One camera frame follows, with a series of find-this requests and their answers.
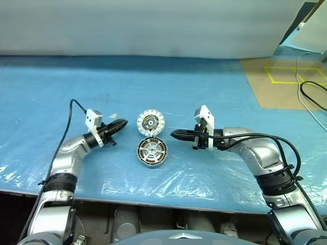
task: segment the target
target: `robotic arm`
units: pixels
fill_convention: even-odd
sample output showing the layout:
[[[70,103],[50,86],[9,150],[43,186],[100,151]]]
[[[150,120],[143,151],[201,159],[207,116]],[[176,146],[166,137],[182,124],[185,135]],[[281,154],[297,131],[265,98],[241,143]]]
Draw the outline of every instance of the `robotic arm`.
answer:
[[[76,212],[73,207],[74,191],[82,160],[96,146],[116,145],[111,136],[123,129],[127,122],[118,119],[106,125],[100,112],[86,111],[85,123],[89,132],[61,145],[50,175],[44,182],[27,237],[19,245],[72,244]]]
[[[272,208],[268,215],[281,242],[294,245],[327,243],[327,232],[322,229],[325,225],[296,185],[291,166],[282,161],[272,142],[263,137],[245,140],[251,134],[255,135],[246,128],[215,129],[215,118],[206,105],[196,110],[194,118],[198,123],[194,130],[176,130],[171,135],[192,141],[195,150],[216,147],[239,155],[256,178],[267,205]]]

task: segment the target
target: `blue table mat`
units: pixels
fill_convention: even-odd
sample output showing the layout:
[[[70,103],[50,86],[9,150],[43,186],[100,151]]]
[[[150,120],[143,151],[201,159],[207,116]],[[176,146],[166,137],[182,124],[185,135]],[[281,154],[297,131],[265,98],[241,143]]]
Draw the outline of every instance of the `blue table mat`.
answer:
[[[215,127],[247,127],[290,140],[302,157],[302,185],[326,214],[327,134],[306,111],[263,109],[238,60],[163,57],[0,57],[0,190],[36,194],[63,134],[70,99],[99,110],[103,122],[129,120],[116,146],[85,157],[76,197],[201,210],[265,213],[255,178],[235,154],[192,150],[170,136],[192,129],[194,111],[206,104]],[[159,110],[168,146],[165,163],[142,165],[136,147],[144,138],[137,116]],[[322,112],[315,112],[327,124]],[[74,107],[67,139],[86,133]],[[289,163],[295,158],[285,148]]]

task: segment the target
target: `plastic sheet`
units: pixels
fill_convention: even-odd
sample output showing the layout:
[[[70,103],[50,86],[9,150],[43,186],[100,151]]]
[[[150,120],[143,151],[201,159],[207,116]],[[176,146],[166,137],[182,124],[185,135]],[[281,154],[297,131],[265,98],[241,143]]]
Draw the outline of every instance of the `plastic sheet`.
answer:
[[[99,110],[104,122],[129,120],[114,135],[116,146],[94,149],[84,159],[76,196],[102,202],[141,203],[202,210],[264,213],[261,191],[233,153],[192,150],[169,134],[192,129],[193,114],[207,104],[216,128],[248,127],[284,137],[302,156],[302,184],[321,213],[327,207],[326,135],[301,110],[261,109],[241,65],[234,60],[155,57],[0,57],[0,189],[34,193],[43,180],[77,99]],[[143,135],[136,128],[145,109],[159,110],[159,135],[168,157],[155,169],[136,156]],[[67,138],[86,132],[74,107]],[[289,163],[292,151],[286,148]]]

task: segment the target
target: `white cable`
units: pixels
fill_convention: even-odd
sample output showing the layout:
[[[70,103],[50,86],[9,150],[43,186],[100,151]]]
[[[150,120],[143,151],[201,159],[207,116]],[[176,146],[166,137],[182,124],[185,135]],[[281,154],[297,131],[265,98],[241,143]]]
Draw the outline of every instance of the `white cable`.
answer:
[[[83,236],[85,237],[84,238],[84,245],[86,245],[86,236],[85,236],[85,228],[84,228],[84,224],[83,224],[83,221],[77,216],[75,215],[75,217],[78,219],[78,221],[81,223],[81,226],[82,226],[82,229],[83,229]]]
[[[298,100],[301,102],[301,104],[306,108],[306,110],[310,113],[310,115],[312,115],[312,117],[317,121],[317,123],[327,132],[327,128],[321,123],[321,121],[319,121],[319,119],[311,112],[311,110],[304,104],[304,102],[302,101],[301,99],[301,92],[300,92],[300,86],[301,86],[301,82],[299,81],[299,78],[298,78],[298,64],[299,64],[299,60],[301,58],[301,56],[303,55],[309,55],[310,53],[304,53],[304,54],[301,54],[298,58],[297,58],[297,61],[296,61],[296,81],[297,81],[297,84],[298,84],[298,88],[297,88],[297,97],[298,97]]]

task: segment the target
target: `black power cord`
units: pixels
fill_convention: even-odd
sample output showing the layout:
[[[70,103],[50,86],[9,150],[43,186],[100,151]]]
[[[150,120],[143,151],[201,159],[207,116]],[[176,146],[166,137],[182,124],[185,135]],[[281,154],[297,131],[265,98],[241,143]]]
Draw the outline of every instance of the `black power cord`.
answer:
[[[325,108],[325,107],[323,107],[322,105],[320,105],[318,102],[316,102],[313,98],[311,98],[310,96],[308,96],[308,95],[304,92],[304,90],[303,90],[303,85],[304,85],[304,84],[314,84],[314,85],[318,86],[319,88],[325,90],[326,92],[327,92],[327,89],[326,89],[325,87],[321,86],[320,84],[318,84],[318,83],[316,83],[316,82],[312,82],[312,81],[304,81],[304,82],[301,83],[301,85],[300,85],[300,91],[301,91],[301,93],[302,93],[302,94],[303,94],[307,99],[311,100],[314,104],[316,104],[316,105],[317,105],[318,107],[320,107],[322,110],[327,111],[327,108]]]
[[[313,212],[315,213],[315,215],[317,216],[317,219],[319,220],[320,224],[321,224],[321,227],[324,231],[327,231],[327,225],[325,224],[324,220],[322,219],[322,217],[320,216],[318,210],[316,209],[316,207],[314,206],[314,204],[312,203],[310,197],[307,195],[307,193],[305,192],[305,190],[303,189],[303,187],[300,185],[300,183],[298,182],[296,176],[301,168],[301,157],[300,157],[300,154],[298,152],[298,150],[295,148],[295,146],[289,142],[288,140],[284,139],[284,138],[281,138],[279,136],[272,136],[272,135],[269,135],[269,134],[260,134],[260,133],[248,133],[248,134],[235,134],[235,135],[228,135],[228,136],[211,136],[211,135],[208,135],[208,134],[205,134],[203,132],[199,132],[202,136],[206,137],[206,138],[211,138],[211,139],[231,139],[231,138],[240,138],[240,137],[247,137],[247,138],[243,138],[243,139],[240,139],[236,142],[234,142],[233,144],[229,145],[227,149],[235,146],[236,144],[238,143],[241,143],[242,141],[245,141],[245,140],[250,140],[250,139],[255,139],[255,138],[270,138],[272,140],[275,141],[275,143],[277,144],[278,146],[278,149],[279,149],[279,152],[280,152],[280,155],[281,155],[281,158],[283,160],[283,163],[285,165],[285,167],[288,168],[288,173],[290,174],[291,178],[293,179],[294,183],[296,184],[296,186],[299,188],[299,190],[302,192],[303,196],[306,198],[306,200],[308,201],[309,205],[311,206]],[[288,163],[286,161],[286,157],[285,157],[285,153],[284,153],[284,150],[283,150],[283,147],[281,145],[281,143],[279,142],[280,141],[283,141],[285,142],[287,145],[290,146],[290,148],[293,150],[295,156],[296,156],[296,160],[297,160],[297,164],[296,164],[296,168],[295,168],[295,171],[294,173],[292,173],[290,171],[290,168],[288,166]]]
[[[23,230],[21,231],[21,234],[20,234],[20,236],[19,236],[18,242],[20,242],[21,240],[23,240],[23,239],[25,238],[25,236],[26,236],[27,229],[28,229],[28,227],[29,227],[29,225],[30,225],[30,222],[31,222],[31,220],[32,220],[32,218],[33,218],[33,216],[34,216],[34,213],[35,213],[35,210],[36,210],[36,208],[37,208],[37,205],[38,205],[38,203],[39,203],[39,201],[40,201],[41,195],[42,195],[42,193],[43,193],[43,191],[44,191],[44,184],[46,183],[47,179],[48,179],[49,176],[50,176],[53,161],[55,160],[55,158],[56,158],[56,156],[57,156],[57,154],[58,154],[58,152],[59,152],[59,149],[60,149],[60,147],[61,147],[63,141],[65,140],[65,137],[66,137],[66,134],[67,134],[67,132],[68,132],[68,130],[69,130],[69,127],[70,127],[70,125],[71,125],[71,121],[72,121],[72,112],[73,112],[73,102],[75,102],[75,103],[76,103],[76,104],[81,108],[81,110],[84,112],[84,114],[86,114],[86,109],[85,109],[85,108],[84,108],[84,107],[83,107],[83,106],[82,106],[82,105],[81,105],[77,100],[72,99],[71,102],[69,103],[68,122],[67,122],[66,129],[65,129],[65,131],[64,131],[64,133],[63,133],[63,135],[62,135],[62,137],[61,137],[61,140],[60,140],[60,142],[59,142],[59,144],[58,144],[58,146],[57,146],[57,148],[56,148],[56,150],[55,150],[55,153],[54,153],[54,155],[53,155],[53,157],[52,157],[52,160],[51,160],[51,163],[50,163],[49,170],[48,170],[48,173],[47,173],[47,175],[46,175],[46,178],[45,178],[44,181],[42,181],[42,182],[40,183],[40,184],[42,184],[42,188],[41,188],[41,190],[40,190],[40,192],[39,192],[39,195],[37,196],[37,198],[36,198],[36,200],[35,200],[34,206],[33,206],[32,210],[31,210],[31,213],[30,213],[29,217],[27,218],[27,221],[26,221],[26,223],[25,223],[25,225],[24,225],[24,227],[23,227]]]

